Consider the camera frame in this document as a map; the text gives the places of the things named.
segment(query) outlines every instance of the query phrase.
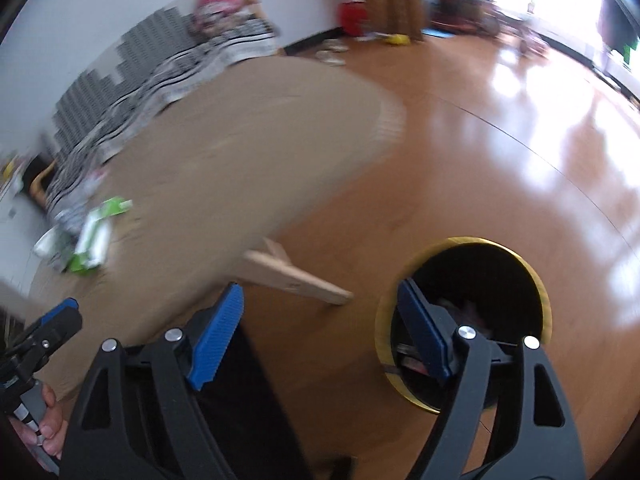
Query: clutter on floor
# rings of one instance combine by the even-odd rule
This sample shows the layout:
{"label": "clutter on floor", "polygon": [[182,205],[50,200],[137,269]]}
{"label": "clutter on floor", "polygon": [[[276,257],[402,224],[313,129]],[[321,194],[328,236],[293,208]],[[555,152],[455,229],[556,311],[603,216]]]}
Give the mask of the clutter on floor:
{"label": "clutter on floor", "polygon": [[339,38],[324,40],[322,47],[332,52],[347,52],[349,50],[349,47]]}
{"label": "clutter on floor", "polygon": [[366,43],[367,41],[374,41],[378,37],[375,32],[368,32],[364,36],[358,36],[355,40],[359,43]]}
{"label": "clutter on floor", "polygon": [[83,274],[96,269],[106,261],[112,231],[110,218],[131,207],[131,200],[115,196],[88,212],[86,203],[65,209],[37,241],[33,252],[58,272]]}
{"label": "clutter on floor", "polygon": [[423,34],[448,38],[443,33],[478,34],[496,38],[500,33],[518,39],[517,48],[523,55],[544,56],[548,44],[532,30],[530,24],[535,8],[531,0],[527,12],[501,9],[494,0],[423,0],[430,26]]}
{"label": "clutter on floor", "polygon": [[331,50],[318,50],[316,58],[329,66],[343,66],[344,60],[336,56]]}
{"label": "clutter on floor", "polygon": [[385,43],[391,45],[408,45],[411,43],[411,39],[406,34],[383,34],[382,32],[377,32],[376,34]]}

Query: wooden stand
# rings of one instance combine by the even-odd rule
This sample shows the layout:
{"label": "wooden stand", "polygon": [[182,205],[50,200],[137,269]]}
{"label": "wooden stand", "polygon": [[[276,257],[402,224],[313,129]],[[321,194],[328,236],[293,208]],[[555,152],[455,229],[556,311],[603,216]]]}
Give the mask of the wooden stand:
{"label": "wooden stand", "polygon": [[331,304],[345,304],[353,297],[349,291],[293,266],[284,248],[268,238],[261,250],[244,253],[230,277]]}

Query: toy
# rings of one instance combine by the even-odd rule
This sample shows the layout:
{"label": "toy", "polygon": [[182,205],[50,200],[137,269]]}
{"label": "toy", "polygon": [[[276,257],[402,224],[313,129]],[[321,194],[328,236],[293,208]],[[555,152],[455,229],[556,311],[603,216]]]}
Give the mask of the toy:
{"label": "toy", "polygon": [[210,39],[244,23],[256,12],[258,0],[196,0],[190,25],[192,34]]}
{"label": "toy", "polygon": [[405,34],[383,34],[377,32],[376,35],[379,38],[384,38],[388,44],[392,45],[408,45],[411,43],[411,39]]}

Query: round hole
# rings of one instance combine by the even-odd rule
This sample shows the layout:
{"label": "round hole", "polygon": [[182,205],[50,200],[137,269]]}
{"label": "round hole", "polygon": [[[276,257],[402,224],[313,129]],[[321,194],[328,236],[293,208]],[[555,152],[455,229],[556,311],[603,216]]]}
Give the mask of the round hole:
{"label": "round hole", "polygon": [[[517,344],[535,336],[545,343],[551,336],[546,290],[520,256],[482,238],[448,238],[431,246],[394,282],[376,316],[376,351],[386,376],[425,410],[440,412],[444,390],[435,379],[403,365],[404,355],[398,352],[398,345],[413,345],[396,310],[396,288],[407,277],[430,303],[448,305],[450,313],[459,315],[459,324],[471,325],[490,339]],[[494,404],[496,396],[490,383],[485,406]]]}

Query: finger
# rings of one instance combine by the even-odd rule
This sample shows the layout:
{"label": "finger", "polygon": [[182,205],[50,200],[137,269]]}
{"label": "finger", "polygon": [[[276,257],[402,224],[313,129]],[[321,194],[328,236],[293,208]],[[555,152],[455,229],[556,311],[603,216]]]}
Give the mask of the finger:
{"label": "finger", "polygon": [[62,447],[65,443],[67,427],[68,423],[65,420],[62,423],[60,431],[56,433],[56,436],[44,441],[44,443],[42,444],[42,449],[44,449],[47,454],[50,454],[51,456],[57,456],[58,458],[62,457]]}
{"label": "finger", "polygon": [[53,408],[47,408],[38,426],[44,438],[55,436],[60,427],[62,427],[62,407],[58,404]]}
{"label": "finger", "polygon": [[53,408],[56,405],[56,393],[48,384],[42,385],[42,398],[47,406]]}
{"label": "finger", "polygon": [[27,426],[12,416],[9,417],[9,422],[14,427],[15,433],[18,434],[18,437],[24,444],[34,446],[38,443],[38,437],[31,428],[27,428]]}

